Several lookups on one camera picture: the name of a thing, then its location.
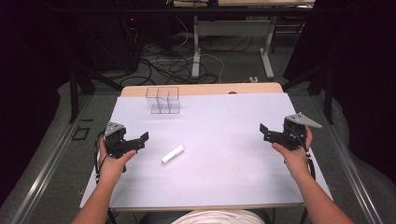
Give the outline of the person's right hand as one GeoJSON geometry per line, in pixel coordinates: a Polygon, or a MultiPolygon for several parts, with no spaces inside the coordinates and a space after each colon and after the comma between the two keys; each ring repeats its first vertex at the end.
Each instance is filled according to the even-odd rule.
{"type": "Polygon", "coordinates": [[[313,134],[308,127],[305,127],[305,131],[305,144],[293,151],[289,151],[278,143],[272,144],[272,148],[284,158],[284,162],[286,163],[292,178],[296,182],[311,176],[308,168],[308,158],[306,157],[306,152],[311,147],[313,134]]]}

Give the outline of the black metal stand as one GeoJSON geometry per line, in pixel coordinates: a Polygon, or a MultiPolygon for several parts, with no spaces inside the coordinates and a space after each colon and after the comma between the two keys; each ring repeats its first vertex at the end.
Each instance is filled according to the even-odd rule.
{"type": "Polygon", "coordinates": [[[332,120],[332,96],[333,96],[333,80],[334,80],[334,67],[329,65],[316,66],[307,73],[298,76],[292,81],[288,81],[282,85],[282,90],[287,91],[291,87],[300,84],[303,81],[312,78],[308,86],[309,95],[319,95],[324,91],[323,114],[330,124],[332,120]]]}
{"type": "Polygon", "coordinates": [[[96,91],[91,78],[98,79],[107,86],[116,91],[121,91],[122,86],[109,78],[101,75],[99,72],[92,70],[89,67],[73,67],[69,70],[69,87],[70,87],[70,101],[71,101],[71,117],[69,122],[73,123],[79,115],[79,99],[78,91],[82,90],[84,94],[92,95],[96,91]]]}

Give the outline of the person's left hand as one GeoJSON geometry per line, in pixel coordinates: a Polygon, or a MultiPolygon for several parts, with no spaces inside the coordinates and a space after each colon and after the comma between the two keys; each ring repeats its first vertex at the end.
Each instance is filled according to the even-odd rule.
{"type": "Polygon", "coordinates": [[[99,155],[99,181],[98,186],[101,188],[113,189],[120,179],[124,165],[136,154],[131,150],[119,159],[114,159],[107,155],[105,140],[100,140],[99,155]]]}

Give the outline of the dark computer tower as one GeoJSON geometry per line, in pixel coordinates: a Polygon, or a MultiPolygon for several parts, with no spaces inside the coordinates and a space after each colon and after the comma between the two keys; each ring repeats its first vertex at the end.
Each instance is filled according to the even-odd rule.
{"type": "Polygon", "coordinates": [[[87,16],[78,19],[93,66],[100,72],[134,73],[138,68],[137,36],[130,36],[118,17],[87,16]]]}

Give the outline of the black crossbar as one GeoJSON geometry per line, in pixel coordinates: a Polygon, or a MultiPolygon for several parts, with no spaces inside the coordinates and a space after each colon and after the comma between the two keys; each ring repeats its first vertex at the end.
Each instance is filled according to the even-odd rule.
{"type": "Polygon", "coordinates": [[[168,9],[81,9],[81,8],[51,8],[51,12],[63,15],[171,15],[171,16],[237,16],[237,15],[319,15],[346,13],[347,8],[168,8],[168,9]]]}

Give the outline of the person's white shirt torso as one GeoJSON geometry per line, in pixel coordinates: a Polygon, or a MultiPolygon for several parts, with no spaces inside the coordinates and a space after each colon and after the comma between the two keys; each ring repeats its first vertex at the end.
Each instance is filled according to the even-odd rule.
{"type": "Polygon", "coordinates": [[[247,210],[192,211],[171,224],[265,224],[258,215],[247,210]]]}

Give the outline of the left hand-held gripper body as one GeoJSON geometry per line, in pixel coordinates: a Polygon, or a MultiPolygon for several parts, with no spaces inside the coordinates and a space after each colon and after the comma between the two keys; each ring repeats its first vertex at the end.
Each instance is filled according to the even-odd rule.
{"type": "Polygon", "coordinates": [[[105,130],[105,145],[106,153],[110,156],[119,159],[125,153],[131,150],[138,150],[136,141],[126,141],[124,135],[126,128],[119,123],[110,121],[105,130]]]}

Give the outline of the clear plastic organizer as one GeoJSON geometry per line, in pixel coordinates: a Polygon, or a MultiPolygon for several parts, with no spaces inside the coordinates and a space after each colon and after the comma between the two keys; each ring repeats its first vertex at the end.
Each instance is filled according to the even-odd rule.
{"type": "Polygon", "coordinates": [[[149,87],[146,99],[152,114],[178,114],[180,112],[178,87],[149,87]]]}

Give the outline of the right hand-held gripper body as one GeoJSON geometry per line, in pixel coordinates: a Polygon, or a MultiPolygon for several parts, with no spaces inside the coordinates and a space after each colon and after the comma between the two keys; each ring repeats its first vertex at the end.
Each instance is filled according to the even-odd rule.
{"type": "Polygon", "coordinates": [[[283,132],[273,135],[275,143],[280,144],[288,150],[305,147],[305,127],[321,128],[322,125],[302,113],[286,116],[283,123],[283,132]]]}

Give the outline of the white tube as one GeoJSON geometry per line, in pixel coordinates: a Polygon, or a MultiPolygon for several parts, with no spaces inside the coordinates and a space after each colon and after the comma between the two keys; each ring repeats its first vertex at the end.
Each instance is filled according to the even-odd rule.
{"type": "Polygon", "coordinates": [[[175,147],[173,150],[171,150],[169,153],[167,153],[164,157],[162,157],[162,163],[167,164],[169,161],[177,157],[179,154],[181,154],[185,148],[182,145],[179,145],[175,147]]]}

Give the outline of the aluminium floor rail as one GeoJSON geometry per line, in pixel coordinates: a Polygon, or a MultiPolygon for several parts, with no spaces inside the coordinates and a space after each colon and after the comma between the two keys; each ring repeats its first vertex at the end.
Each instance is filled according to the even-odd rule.
{"type": "Polygon", "coordinates": [[[61,99],[44,138],[25,172],[12,191],[14,214],[9,224],[27,224],[30,216],[40,201],[47,185],[57,169],[72,133],[77,129],[78,120],[92,101],[92,95],[79,97],[78,114],[74,121],[71,117],[71,103],[67,97],[61,99]]]}
{"type": "Polygon", "coordinates": [[[351,187],[355,198],[357,199],[361,211],[363,212],[365,219],[368,224],[382,224],[381,218],[378,216],[375,206],[368,195],[367,188],[364,186],[358,168],[350,156],[349,149],[342,142],[341,137],[335,130],[334,126],[330,124],[328,119],[325,117],[324,105],[321,103],[319,96],[311,97],[316,110],[319,112],[319,116],[322,119],[323,127],[330,133],[330,137],[335,143],[335,154],[343,168],[344,174],[348,180],[349,186],[351,187]]]}

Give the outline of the white-legged desk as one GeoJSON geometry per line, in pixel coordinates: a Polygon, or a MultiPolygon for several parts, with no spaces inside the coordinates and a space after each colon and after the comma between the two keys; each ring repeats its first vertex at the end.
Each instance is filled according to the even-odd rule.
{"type": "MultiPolygon", "coordinates": [[[[311,9],[316,0],[166,0],[169,6],[177,9],[311,9]]],[[[264,38],[264,47],[260,49],[265,75],[269,79],[275,77],[269,60],[269,51],[275,36],[277,16],[265,16],[254,19],[243,16],[241,11],[232,12],[230,16],[237,19],[221,19],[220,14],[212,13],[213,21],[202,16],[193,17],[194,54],[192,61],[192,77],[200,74],[200,60],[203,54],[199,45],[202,36],[259,36],[264,38]]]]}

